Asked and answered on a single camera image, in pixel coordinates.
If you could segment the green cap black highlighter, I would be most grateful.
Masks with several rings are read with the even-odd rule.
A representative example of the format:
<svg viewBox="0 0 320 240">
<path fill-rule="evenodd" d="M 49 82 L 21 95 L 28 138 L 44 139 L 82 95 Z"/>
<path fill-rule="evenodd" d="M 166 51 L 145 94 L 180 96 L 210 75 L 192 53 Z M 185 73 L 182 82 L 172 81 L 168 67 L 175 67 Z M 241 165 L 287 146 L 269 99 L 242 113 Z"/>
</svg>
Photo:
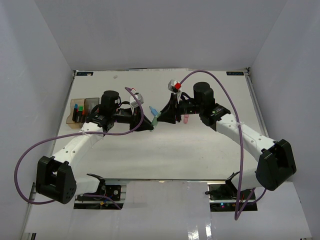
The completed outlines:
<svg viewBox="0 0 320 240">
<path fill-rule="evenodd" d="M 77 112 L 76 112 L 76 118 L 75 118 L 75 122 L 76 123 L 80 123 L 81 122 L 81 118 L 82 118 L 82 115 L 83 115 L 83 106 L 80 105 L 77 109 Z"/>
</svg>

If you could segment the pink transparent highlighter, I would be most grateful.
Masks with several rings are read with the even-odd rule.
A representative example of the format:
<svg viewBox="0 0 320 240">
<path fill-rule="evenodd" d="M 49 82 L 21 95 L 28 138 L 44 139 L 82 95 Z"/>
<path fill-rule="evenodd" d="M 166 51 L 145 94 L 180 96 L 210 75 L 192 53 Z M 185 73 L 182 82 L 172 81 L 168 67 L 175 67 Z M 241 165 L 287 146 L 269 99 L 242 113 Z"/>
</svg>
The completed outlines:
<svg viewBox="0 0 320 240">
<path fill-rule="evenodd" d="M 184 124 L 187 124 L 188 121 L 189 121 L 189 115 L 186 114 L 186 115 L 183 116 L 183 123 L 184 123 Z"/>
</svg>

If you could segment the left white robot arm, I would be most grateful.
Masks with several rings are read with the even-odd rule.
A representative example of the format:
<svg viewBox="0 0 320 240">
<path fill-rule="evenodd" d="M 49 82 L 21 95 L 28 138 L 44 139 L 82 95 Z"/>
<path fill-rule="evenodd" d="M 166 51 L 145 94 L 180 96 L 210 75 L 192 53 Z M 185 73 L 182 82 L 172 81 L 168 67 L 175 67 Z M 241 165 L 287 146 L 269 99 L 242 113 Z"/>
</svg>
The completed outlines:
<svg viewBox="0 0 320 240">
<path fill-rule="evenodd" d="M 74 172 L 86 153 L 109 135 L 115 123 L 128 124 L 129 133 L 151 131 L 154 126 L 145 117 L 142 95 L 129 88 L 129 108 L 121 108 L 118 92 L 107 90 L 101 102 L 92 107 L 79 133 L 51 157 L 43 156 L 37 163 L 35 190 L 51 200 L 69 203 L 74 196 L 90 195 L 99 200 L 105 196 L 106 181 L 103 177 L 88 173 L 75 178 Z"/>
</svg>

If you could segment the blue cap black highlighter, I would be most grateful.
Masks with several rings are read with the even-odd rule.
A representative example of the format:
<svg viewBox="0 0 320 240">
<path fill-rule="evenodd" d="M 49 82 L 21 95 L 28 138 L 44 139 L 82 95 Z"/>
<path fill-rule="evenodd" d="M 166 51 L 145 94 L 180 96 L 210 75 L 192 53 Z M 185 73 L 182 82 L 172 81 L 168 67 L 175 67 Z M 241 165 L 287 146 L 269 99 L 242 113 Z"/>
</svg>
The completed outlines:
<svg viewBox="0 0 320 240">
<path fill-rule="evenodd" d="M 77 120 L 77 112 L 78 112 L 78 104 L 76 103 L 74 105 L 73 112 L 72 112 L 72 121 L 74 123 L 76 123 L 76 120 Z"/>
</svg>

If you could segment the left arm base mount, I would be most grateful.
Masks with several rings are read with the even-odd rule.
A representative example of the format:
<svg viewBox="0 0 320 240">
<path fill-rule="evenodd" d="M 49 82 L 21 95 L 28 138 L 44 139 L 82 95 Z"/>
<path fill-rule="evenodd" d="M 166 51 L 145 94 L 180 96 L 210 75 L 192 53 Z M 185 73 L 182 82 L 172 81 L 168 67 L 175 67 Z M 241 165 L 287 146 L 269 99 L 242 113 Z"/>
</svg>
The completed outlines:
<svg viewBox="0 0 320 240">
<path fill-rule="evenodd" d="M 108 183 L 105 178 L 88 173 L 76 180 L 73 208 L 76 210 L 121 210 L 122 186 Z"/>
</svg>

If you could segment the orange cap black highlighter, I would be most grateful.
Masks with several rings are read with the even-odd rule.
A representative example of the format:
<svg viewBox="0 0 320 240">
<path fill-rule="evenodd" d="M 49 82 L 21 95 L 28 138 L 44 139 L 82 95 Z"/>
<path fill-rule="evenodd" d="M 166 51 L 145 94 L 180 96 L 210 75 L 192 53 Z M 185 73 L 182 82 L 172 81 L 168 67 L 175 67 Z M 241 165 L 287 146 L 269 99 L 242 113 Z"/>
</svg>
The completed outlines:
<svg viewBox="0 0 320 240">
<path fill-rule="evenodd" d="M 86 110 L 84 109 L 84 110 L 82 111 L 82 115 L 81 115 L 81 119 L 80 119 L 80 122 L 81 122 L 81 123 L 84 123 L 84 122 L 85 122 L 86 116 L 87 116 L 87 112 L 86 112 Z"/>
</svg>

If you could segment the green transparent highlighter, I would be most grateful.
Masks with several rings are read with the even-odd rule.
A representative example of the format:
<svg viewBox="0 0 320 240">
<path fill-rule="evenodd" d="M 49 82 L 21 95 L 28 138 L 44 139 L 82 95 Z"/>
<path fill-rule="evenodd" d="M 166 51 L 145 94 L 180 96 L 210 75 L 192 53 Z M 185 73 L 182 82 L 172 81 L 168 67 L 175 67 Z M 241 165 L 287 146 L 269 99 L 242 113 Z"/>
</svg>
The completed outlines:
<svg viewBox="0 0 320 240">
<path fill-rule="evenodd" d="M 157 115 L 154 116 L 154 118 L 153 118 L 151 123 L 152 123 L 154 128 L 158 125 L 158 116 Z"/>
</svg>

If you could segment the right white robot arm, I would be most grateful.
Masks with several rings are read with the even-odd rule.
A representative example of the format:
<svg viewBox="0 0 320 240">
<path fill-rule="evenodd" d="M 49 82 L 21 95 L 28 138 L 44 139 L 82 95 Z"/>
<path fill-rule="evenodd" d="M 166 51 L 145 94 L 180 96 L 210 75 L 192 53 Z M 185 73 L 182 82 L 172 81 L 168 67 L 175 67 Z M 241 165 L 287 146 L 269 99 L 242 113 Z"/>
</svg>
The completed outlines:
<svg viewBox="0 0 320 240">
<path fill-rule="evenodd" d="M 181 90 L 178 81 L 168 84 L 171 92 L 157 121 L 175 124 L 183 115 L 197 114 L 204 125 L 230 138 L 250 153 L 257 161 L 256 169 L 233 173 L 225 181 L 226 195 L 236 200 L 244 190 L 263 187 L 274 191 L 297 171 L 290 143 L 268 138 L 245 124 L 239 124 L 234 114 L 216 103 L 214 91 L 207 82 L 193 85 L 193 97 Z"/>
</svg>

